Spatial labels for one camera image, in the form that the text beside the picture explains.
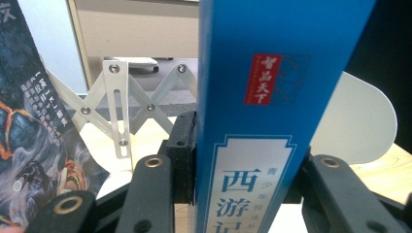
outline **dragon illustration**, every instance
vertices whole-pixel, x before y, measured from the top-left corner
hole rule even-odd
[[[54,196],[88,188],[78,164],[88,154],[75,162],[73,141],[68,140],[70,149],[50,143],[48,130],[28,112],[21,89],[15,86],[0,72],[0,227],[24,226]]]

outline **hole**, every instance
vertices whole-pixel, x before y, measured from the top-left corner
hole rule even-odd
[[[120,145],[120,154],[121,154],[121,156],[123,156],[123,157],[126,157],[126,156],[127,156],[127,147],[126,147],[126,146]]]
[[[330,168],[340,167],[339,162],[331,158],[327,158],[327,157],[323,158],[322,162],[325,164],[326,167],[330,167]]]
[[[152,223],[148,220],[141,220],[134,225],[135,233],[146,233],[152,229]]]
[[[54,206],[54,212],[58,215],[67,215],[79,209],[83,204],[83,199],[80,196],[71,196],[59,201]]]
[[[163,160],[161,158],[150,158],[148,160],[146,160],[145,165],[147,167],[158,167],[163,163]]]
[[[388,229],[384,225],[374,220],[367,221],[366,225],[369,229],[377,233],[387,233],[388,232]]]
[[[121,99],[121,95],[122,95],[122,93],[119,89],[115,89],[113,91],[113,98],[114,98],[115,103],[123,103],[123,101]],[[123,134],[124,129],[125,129],[123,112],[122,112],[121,108],[117,108],[116,106],[115,106],[114,110],[115,110],[115,112],[114,112],[115,116],[110,116],[110,117],[113,117],[114,120],[118,121],[118,131],[121,134]]]

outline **white wall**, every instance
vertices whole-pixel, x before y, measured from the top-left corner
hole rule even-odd
[[[66,0],[18,0],[46,68],[77,94],[86,80]]]

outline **blue border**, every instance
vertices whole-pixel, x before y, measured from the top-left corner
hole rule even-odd
[[[292,152],[289,155],[288,161],[286,163],[285,169],[282,173],[282,176],[278,182],[278,185],[275,188],[275,191],[273,192],[273,196],[272,199],[269,202],[269,207],[272,206],[272,204],[275,201],[275,197],[277,196],[278,190],[279,190],[279,186],[280,184],[283,182],[284,176],[285,176],[285,172],[288,171],[288,168],[291,164],[291,160],[292,157],[294,156],[294,152],[296,151],[297,148],[297,144],[292,144],[292,135],[234,135],[234,134],[226,134],[224,136],[224,142],[223,143],[215,143],[214,145],[214,149],[213,149],[213,160],[212,160],[212,169],[210,170],[210,180],[208,182],[209,184],[209,189],[208,189],[208,193],[207,193],[207,201],[206,201],[206,214],[205,214],[205,227],[203,229],[203,232],[206,233],[207,230],[207,226],[208,226],[208,217],[209,217],[209,210],[210,210],[210,199],[212,198],[212,189],[213,189],[213,180],[215,179],[215,167],[216,167],[216,158],[218,157],[218,148],[225,148],[227,147],[227,141],[228,139],[287,139],[288,142],[286,144],[286,148],[292,148]],[[266,213],[264,214],[263,220],[261,221],[261,225],[258,229],[258,232],[261,231],[261,228],[263,225],[266,225],[268,222],[267,218],[268,215],[267,213],[269,212],[270,208],[267,208]]]

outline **black machine part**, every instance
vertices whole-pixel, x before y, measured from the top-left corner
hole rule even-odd
[[[410,232],[408,208],[377,198],[342,159],[308,154],[295,185],[303,196],[302,214],[309,233]]]
[[[169,140],[160,147],[159,153],[165,155],[142,158],[130,184],[96,202],[86,191],[60,195],[26,232],[175,232],[173,204],[193,200],[195,123],[195,112],[178,117]],[[82,205],[70,201],[72,197],[82,198]],[[333,156],[308,152],[284,203],[300,203],[302,197],[309,233],[412,232],[412,197],[403,206],[372,193],[346,162]],[[57,215],[58,205],[70,212]]]

